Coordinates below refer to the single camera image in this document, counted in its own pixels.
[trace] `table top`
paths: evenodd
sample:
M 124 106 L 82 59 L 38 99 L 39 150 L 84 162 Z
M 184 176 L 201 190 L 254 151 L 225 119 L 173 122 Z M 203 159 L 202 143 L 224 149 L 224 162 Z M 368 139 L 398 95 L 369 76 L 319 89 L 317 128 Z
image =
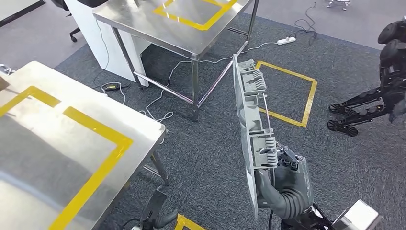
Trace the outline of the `table top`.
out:
M 199 60 L 253 0 L 109 0 L 101 22 L 184 57 Z
M 165 126 L 38 62 L 3 78 L 0 225 L 91 229 Z

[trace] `floor marking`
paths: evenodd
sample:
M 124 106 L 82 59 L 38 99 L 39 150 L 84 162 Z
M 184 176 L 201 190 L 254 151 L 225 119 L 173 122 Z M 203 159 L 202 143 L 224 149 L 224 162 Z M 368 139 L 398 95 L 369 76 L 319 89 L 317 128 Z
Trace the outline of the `floor marking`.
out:
M 27 97 L 33 97 L 39 101 L 55 108 L 61 101 L 57 98 L 49 95 L 48 93 L 30 86 L 13 99 L 8 101 L 4 106 L 0 107 L 0 117 L 5 115 L 18 103 L 22 102 Z M 49 226 L 50 230 L 64 229 L 88 201 L 91 195 L 96 191 L 99 185 L 103 182 L 111 169 L 114 168 L 119 159 L 124 155 L 124 152 L 132 145 L 133 140 L 124 136 L 123 134 L 111 129 L 110 127 L 94 120 L 81 111 L 68 107 L 64 112 L 64 115 L 99 134 L 100 136 L 110 140 L 117 144 L 116 148 L 110 153 L 110 155 L 103 161 L 98 169 L 93 173 L 89 180 L 83 185 L 78 193 L 73 197 L 69 204 L 58 215 L 54 222 Z
M 282 72 L 287 73 L 287 74 L 290 74 L 290 75 L 297 76 L 297 77 L 299 77 L 299 78 L 308 80 L 308 81 L 310 81 L 310 82 L 312 83 L 312 86 L 311 86 L 311 88 L 310 88 L 309 97 L 307 98 L 306 107 L 305 107 L 305 109 L 304 109 L 304 114 L 303 114 L 302 121 L 296 121 L 296 120 L 293 120 L 293 119 L 291 119 L 291 118 L 285 117 L 285 116 L 283 116 L 283 115 L 277 114 L 277 113 L 275 113 L 275 112 L 266 111 L 265 109 L 262 109 L 262 108 L 259 109 L 261 112 L 267 113 L 268 115 L 273 116 L 273 117 L 276 117 L 277 119 L 280 119 L 280 120 L 282 120 L 282 121 L 291 123 L 291 124 L 293 124 L 293 125 L 295 125 L 295 126 L 305 127 L 305 128 L 306 128 L 306 127 L 307 127 L 307 122 L 309 121 L 310 111 L 312 110 L 312 104 L 313 104 L 313 99 L 314 99 L 314 97 L 315 97 L 317 81 L 316 81 L 315 79 L 310 78 L 310 77 L 308 77 L 308 76 L 305 76 L 305 75 L 303 75 L 303 74 L 295 73 L 295 72 L 290 71 L 290 70 L 288 70 L 288 69 L 284 69 L 284 68 L 275 66 L 275 65 L 273 65 L 273 64 L 270 64 L 270 63 L 267 63 L 267 62 L 264 62 L 264 61 L 258 61 L 257 64 L 255 65 L 255 68 L 259 69 L 259 68 L 261 67 L 261 65 L 264 65 L 264 66 L 267 66 L 267 67 L 270 67 L 270 68 L 273 68 L 273 69 L 282 71 Z
M 178 223 L 175 226 L 175 230 L 183 230 L 183 228 L 188 228 L 190 230 L 205 230 L 204 228 L 197 225 L 195 222 L 189 220 L 181 214 L 178 214 Z
M 202 0 L 202 1 L 205 1 L 205 2 L 208 2 L 208 3 L 211 3 L 211 4 L 214 4 L 214 5 L 217 5 L 217 6 L 221 7 L 220 10 L 217 11 L 217 13 L 215 13 L 213 15 L 213 17 L 211 17 L 208 21 L 206 21 L 205 24 L 202 25 L 202 24 L 195 23 L 195 22 L 192 22 L 190 20 L 187 20 L 187 19 L 178 17 L 176 15 L 165 12 L 164 9 L 167 8 L 169 5 L 171 5 L 174 1 L 175 0 L 167 0 L 162 5 L 156 7 L 154 9 L 154 13 L 156 13 L 156 14 L 162 16 L 162 17 L 169 18 L 169 19 L 172 19 L 174 21 L 180 22 L 182 24 L 191 26 L 191 27 L 196 28 L 198 30 L 208 30 L 208 29 L 210 29 L 210 27 L 212 27 L 212 25 L 214 25 L 234 5 L 234 3 L 237 2 L 237 0 L 230 0 L 227 3 L 220 3 L 220 2 L 217 2 L 216 0 Z

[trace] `office chair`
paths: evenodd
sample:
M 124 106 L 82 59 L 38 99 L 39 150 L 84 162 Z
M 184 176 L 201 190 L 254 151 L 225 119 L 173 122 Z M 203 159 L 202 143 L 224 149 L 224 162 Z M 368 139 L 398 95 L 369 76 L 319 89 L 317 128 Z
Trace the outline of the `office chair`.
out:
M 65 4 L 64 0 L 51 0 L 57 7 L 62 8 L 66 11 L 69 11 L 68 6 Z M 75 34 L 80 32 L 80 28 L 74 29 L 72 32 L 69 33 L 70 39 L 72 42 L 77 42 L 78 40 L 74 37 Z

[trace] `metal frame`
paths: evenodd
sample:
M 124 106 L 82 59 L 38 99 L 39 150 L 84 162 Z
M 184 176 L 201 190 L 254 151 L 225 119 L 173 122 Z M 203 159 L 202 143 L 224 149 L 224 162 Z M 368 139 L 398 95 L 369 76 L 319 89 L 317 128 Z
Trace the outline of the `metal frame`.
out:
M 252 15 L 251 15 L 251 21 L 249 24 L 249 29 L 248 32 L 245 31 L 241 31 L 232 27 L 229 27 L 228 30 L 233 31 L 235 33 L 241 34 L 241 35 L 245 35 L 247 37 L 245 43 L 242 45 L 242 47 L 239 49 L 239 51 L 237 52 L 237 56 L 243 51 L 247 49 L 247 45 L 249 43 L 250 37 L 251 37 L 251 33 L 252 33 L 252 28 L 255 22 L 255 16 L 257 14 L 257 8 L 258 8 L 258 4 L 259 4 L 259 0 L 254 0 L 254 8 L 252 10 Z M 118 32 L 118 29 L 115 28 L 114 26 L 112 26 L 114 35 L 118 41 L 118 44 L 121 48 L 121 51 L 124 54 L 124 58 L 127 61 L 128 66 L 130 67 L 130 70 L 133 73 L 133 76 L 135 78 L 135 81 L 137 82 L 137 85 L 140 89 L 142 89 L 142 85 L 138 79 L 138 77 L 160 87 L 161 89 L 175 95 L 176 97 L 182 99 L 183 101 L 193 105 L 193 114 L 192 114 L 192 120 L 193 121 L 197 121 L 198 116 L 199 116 L 199 108 L 200 106 L 202 106 L 203 102 L 207 99 L 207 97 L 211 94 L 211 92 L 214 90 L 214 88 L 218 85 L 218 83 L 220 82 L 220 80 L 225 76 L 225 74 L 227 73 L 227 71 L 230 69 L 230 67 L 233 64 L 233 61 L 231 60 L 228 65 L 226 66 L 226 68 L 223 70 L 223 72 L 221 72 L 220 76 L 216 79 L 216 81 L 213 83 L 213 85 L 210 87 L 210 89 L 206 92 L 206 94 L 199 100 L 199 90 L 200 90 L 200 86 L 199 86 L 199 75 L 198 75 L 198 60 L 193 60 L 191 59 L 191 64 L 192 64 L 192 99 L 168 88 L 165 85 L 160 84 L 159 82 L 156 82 L 155 80 L 145 76 L 144 74 L 138 73 L 135 71 L 134 66 L 131 62 L 131 59 L 128 55 L 127 50 L 125 49 L 124 43 L 121 39 L 121 36 Z
M 158 155 L 153 153 L 151 155 L 151 160 L 152 160 L 152 163 L 155 165 L 155 167 L 157 169 L 154 169 L 154 168 L 152 168 L 151 166 L 149 166 L 147 164 L 145 164 L 142 167 L 145 170 L 149 171 L 150 173 L 154 174 L 155 176 L 159 176 L 160 178 L 162 178 L 165 185 L 169 185 L 168 174 L 166 173 L 166 170 L 165 170 L 161 160 L 159 159 Z

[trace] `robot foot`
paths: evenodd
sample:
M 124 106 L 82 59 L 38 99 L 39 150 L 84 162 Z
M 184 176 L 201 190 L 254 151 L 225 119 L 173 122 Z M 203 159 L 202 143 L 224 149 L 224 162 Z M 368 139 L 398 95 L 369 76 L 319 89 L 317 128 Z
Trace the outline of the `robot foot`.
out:
M 351 115 L 354 115 L 357 113 L 355 110 L 352 110 L 348 107 L 341 106 L 339 104 L 331 104 L 328 109 L 332 113 L 341 114 L 344 116 L 351 116 Z
M 327 122 L 327 128 L 331 131 L 336 131 L 350 137 L 358 135 L 358 130 L 350 125 L 342 125 L 338 121 L 329 120 Z

